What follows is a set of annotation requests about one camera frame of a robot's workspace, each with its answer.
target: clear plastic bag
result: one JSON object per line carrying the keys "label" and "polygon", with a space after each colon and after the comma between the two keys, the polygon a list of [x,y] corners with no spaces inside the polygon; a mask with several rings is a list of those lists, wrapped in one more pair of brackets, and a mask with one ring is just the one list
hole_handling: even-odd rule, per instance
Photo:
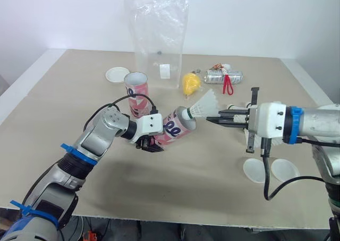
{"label": "clear plastic bag", "polygon": [[187,0],[125,0],[137,71],[148,83],[178,88],[188,22]]}

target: white can lid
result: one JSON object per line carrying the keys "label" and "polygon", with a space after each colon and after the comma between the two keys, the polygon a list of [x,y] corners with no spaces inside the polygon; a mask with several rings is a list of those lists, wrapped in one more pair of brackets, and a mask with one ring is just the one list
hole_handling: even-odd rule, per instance
{"label": "white can lid", "polygon": [[298,168],[289,160],[285,159],[274,160],[273,164],[271,164],[271,172],[273,172],[274,176],[281,182],[300,175]]}
{"label": "white can lid", "polygon": [[126,67],[113,67],[106,71],[105,77],[111,83],[123,83],[124,77],[129,74]]}
{"label": "white can lid", "polygon": [[254,183],[262,184],[265,182],[266,173],[262,161],[253,158],[246,160],[243,164],[243,171],[247,178]]}

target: white label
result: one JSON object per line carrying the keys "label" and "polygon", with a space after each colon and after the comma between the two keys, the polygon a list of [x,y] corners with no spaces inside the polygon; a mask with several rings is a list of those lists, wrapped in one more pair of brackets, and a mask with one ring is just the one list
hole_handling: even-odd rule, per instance
{"label": "white label", "polygon": [[159,74],[161,79],[170,79],[170,64],[160,64]]}

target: white plastic lid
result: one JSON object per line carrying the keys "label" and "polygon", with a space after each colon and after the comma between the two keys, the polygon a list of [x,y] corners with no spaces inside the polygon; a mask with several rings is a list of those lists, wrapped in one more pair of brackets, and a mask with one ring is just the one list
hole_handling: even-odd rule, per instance
{"label": "white plastic lid", "polygon": [[124,77],[129,74],[126,67],[113,67],[106,71],[105,77],[111,83],[123,83]]}
{"label": "white plastic lid", "polygon": [[273,172],[274,176],[281,182],[300,175],[298,168],[289,160],[285,159],[274,160],[273,164],[271,164],[271,172]]}
{"label": "white plastic lid", "polygon": [[249,158],[243,164],[243,171],[247,178],[254,183],[262,184],[265,182],[265,167],[262,161]]}

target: red keychain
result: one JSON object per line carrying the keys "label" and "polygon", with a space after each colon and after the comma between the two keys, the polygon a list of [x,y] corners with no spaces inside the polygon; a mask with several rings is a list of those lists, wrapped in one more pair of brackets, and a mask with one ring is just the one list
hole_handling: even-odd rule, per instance
{"label": "red keychain", "polygon": [[229,95],[232,95],[234,93],[232,82],[230,81],[230,78],[229,78],[228,74],[224,75],[223,94],[225,94],[225,89],[226,88],[227,88],[227,92],[228,92]]}

